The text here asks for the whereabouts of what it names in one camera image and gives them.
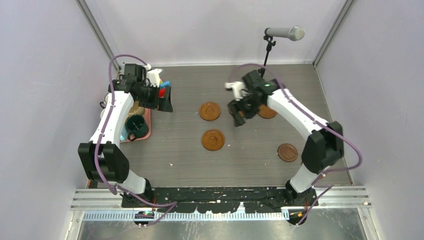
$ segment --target silver microphone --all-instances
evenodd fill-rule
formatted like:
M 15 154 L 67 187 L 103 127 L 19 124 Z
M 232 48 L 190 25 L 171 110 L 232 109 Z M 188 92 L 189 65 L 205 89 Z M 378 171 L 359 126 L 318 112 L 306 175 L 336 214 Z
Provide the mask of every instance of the silver microphone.
M 265 35 L 270 37 L 286 38 L 292 41 L 299 41 L 304 38 L 305 30 L 303 27 L 268 27 L 265 29 Z

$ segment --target wooden coaster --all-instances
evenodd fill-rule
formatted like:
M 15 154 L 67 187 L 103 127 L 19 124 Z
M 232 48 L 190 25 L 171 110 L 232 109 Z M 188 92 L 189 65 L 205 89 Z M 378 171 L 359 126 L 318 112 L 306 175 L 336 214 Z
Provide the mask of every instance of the wooden coaster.
M 201 144 L 209 151 L 220 150 L 224 146 L 224 143 L 224 134 L 217 129 L 207 130 L 201 137 Z
M 298 158 L 298 150 L 290 143 L 283 143 L 278 147 L 278 156 L 284 162 L 293 162 Z
M 273 117 L 277 116 L 277 112 L 267 107 L 266 105 L 261 105 L 259 107 L 258 115 L 264 119 L 272 119 Z
M 233 113 L 231 112 L 230 108 L 228 108 L 228 112 L 229 112 L 229 114 L 233 115 Z M 238 114 L 240 114 L 240 116 L 242 116 L 242 117 L 245 116 L 242 111 L 238 111 Z
M 221 115 L 221 108 L 215 102 L 206 102 L 200 107 L 199 115 L 206 121 L 213 121 Z

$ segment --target microphone stand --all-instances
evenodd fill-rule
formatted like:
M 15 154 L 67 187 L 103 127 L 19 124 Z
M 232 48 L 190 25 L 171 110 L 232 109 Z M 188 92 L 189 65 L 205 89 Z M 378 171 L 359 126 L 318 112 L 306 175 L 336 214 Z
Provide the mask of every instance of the microphone stand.
M 263 65 L 266 66 L 267 61 L 268 61 L 268 55 L 270 54 L 271 50 L 273 49 L 273 46 L 276 45 L 276 41 L 273 41 L 273 37 L 268 36 L 268 35 L 263 36 L 263 40 L 268 42 L 268 45 L 266 45 L 265 61 L 263 62 Z M 265 74 L 265 68 L 259 69 L 258 72 L 260 73 L 260 78 L 263 79 L 264 74 Z

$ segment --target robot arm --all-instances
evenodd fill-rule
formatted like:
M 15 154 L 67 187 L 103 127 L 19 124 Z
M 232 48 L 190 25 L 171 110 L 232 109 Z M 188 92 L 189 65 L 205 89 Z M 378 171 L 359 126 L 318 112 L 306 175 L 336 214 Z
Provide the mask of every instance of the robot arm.
M 233 91 L 234 100 L 228 104 L 228 107 L 231 113 L 235 113 L 232 115 L 236 127 L 243 125 L 245 119 L 254 117 L 261 105 L 267 105 L 287 119 L 305 139 L 305 147 L 301 155 L 302 165 L 296 175 L 285 185 L 285 197 L 288 202 L 301 199 L 313 187 L 313 182 L 319 174 L 344 155 L 342 140 L 317 125 L 304 112 L 341 135 L 343 134 L 342 126 L 336 121 L 329 123 L 318 117 L 295 99 L 287 88 L 283 89 L 284 94 L 275 80 L 263 80 L 256 70 L 249 72 L 242 79 L 243 82 L 225 84 L 227 90 Z M 293 103 L 300 106 L 302 110 L 295 107 Z M 239 111 L 243 113 L 245 119 L 241 117 Z
M 104 132 L 100 142 L 98 160 L 100 168 L 111 185 L 119 186 L 148 200 L 153 196 L 149 180 L 130 170 L 128 159 L 119 149 L 120 136 L 128 112 L 135 101 L 148 109 L 172 112 L 171 86 L 160 89 L 161 69 L 151 70 L 150 65 L 125 64 L 120 78 L 113 80 L 115 102 L 112 93 L 100 123 L 88 143 L 80 143 L 78 155 L 89 180 L 102 182 L 94 163 L 95 147 L 99 135 Z

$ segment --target wall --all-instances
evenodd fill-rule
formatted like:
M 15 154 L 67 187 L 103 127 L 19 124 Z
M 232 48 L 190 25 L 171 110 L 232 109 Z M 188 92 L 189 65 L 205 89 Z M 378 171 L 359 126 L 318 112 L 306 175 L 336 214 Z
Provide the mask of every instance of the wall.
M 270 63 L 312 62 L 344 0 L 87 0 L 115 53 L 151 64 L 263 63 L 269 27 L 305 29 L 277 39 Z
M 383 239 L 422 239 L 424 2 L 357 1 L 318 71 L 334 119 L 363 153 Z M 347 151 L 347 161 L 357 161 Z
M 64 239 L 108 59 L 73 0 L 1 1 L 0 13 L 1 239 Z

